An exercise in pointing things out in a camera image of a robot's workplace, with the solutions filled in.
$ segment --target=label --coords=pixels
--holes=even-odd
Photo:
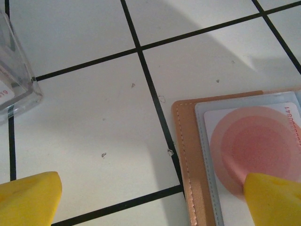
[[[9,72],[0,65],[0,105],[15,97],[9,76]]]

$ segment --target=yellow object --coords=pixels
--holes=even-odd
[[[301,183],[250,173],[244,194],[256,226],[301,226]]]
[[[0,185],[0,226],[49,226],[62,194],[57,172]]]

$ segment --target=card holder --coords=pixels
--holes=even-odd
[[[192,226],[213,226],[215,219],[207,182],[202,146],[195,115],[197,103],[249,97],[264,94],[253,91],[234,95],[177,101],[172,106],[178,151],[190,223]]]
[[[205,163],[205,169],[207,175],[207,182],[209,184],[209,193],[212,201],[215,224],[217,226],[234,225],[234,222],[229,223],[229,221],[231,221],[232,219],[229,216],[227,216],[226,221],[224,221],[223,219],[224,213],[222,213],[222,210],[229,209],[228,206],[230,206],[230,203],[227,202],[228,206],[224,206],[222,208],[219,200],[214,166],[213,166],[213,161],[209,149],[209,142],[208,142],[207,130],[205,126],[204,114],[212,110],[270,105],[270,104],[287,103],[287,102],[294,103],[297,106],[298,111],[299,112],[301,111],[300,104],[294,92],[265,94],[265,95],[259,95],[254,97],[241,97],[235,99],[209,101],[209,102],[202,102],[196,104],[195,112],[196,112],[196,118],[198,123],[199,139],[201,141],[202,153],[204,157],[204,163]],[[253,221],[251,215],[248,212],[248,209],[246,208],[246,210],[242,210],[242,212],[246,212],[246,216],[244,216],[244,220],[242,220],[243,222],[241,223],[247,225],[248,222],[251,222],[250,225],[252,225]]]

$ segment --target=white tile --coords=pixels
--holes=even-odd
[[[297,2],[297,0],[258,0],[258,2],[264,10],[268,10]]]
[[[58,171],[55,222],[179,184],[137,54],[39,84],[15,121],[17,177]]]
[[[146,61],[175,141],[171,105],[301,85],[301,76],[262,18],[146,50]]]
[[[10,181],[8,123],[0,125],[0,184]]]
[[[134,47],[118,0],[11,0],[10,14],[36,76]]]
[[[301,6],[270,14],[269,18],[301,63]]]
[[[183,194],[175,194],[97,218],[79,226],[189,226]]]
[[[142,45],[258,13],[250,0],[127,0]]]

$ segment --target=tile floor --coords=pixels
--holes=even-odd
[[[0,127],[0,183],[58,171],[54,226],[190,225],[172,103],[301,85],[300,1],[6,2],[44,99]]]

